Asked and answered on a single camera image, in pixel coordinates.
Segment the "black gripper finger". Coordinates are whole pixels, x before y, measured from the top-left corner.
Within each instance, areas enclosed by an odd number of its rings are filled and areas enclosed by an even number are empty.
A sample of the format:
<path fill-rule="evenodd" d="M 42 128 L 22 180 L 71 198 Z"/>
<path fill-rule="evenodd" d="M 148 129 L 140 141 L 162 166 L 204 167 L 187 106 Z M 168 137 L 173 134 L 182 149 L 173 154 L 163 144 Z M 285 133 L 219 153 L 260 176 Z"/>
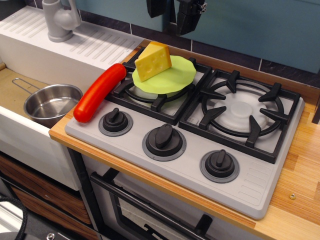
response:
<path fill-rule="evenodd" d="M 166 0 L 146 0 L 147 12 L 151 18 L 161 16 L 167 8 Z"/>
<path fill-rule="evenodd" d="M 179 0 L 176 16 L 176 35 L 183 36 L 193 32 L 201 15 L 207 10 L 205 0 Z"/>

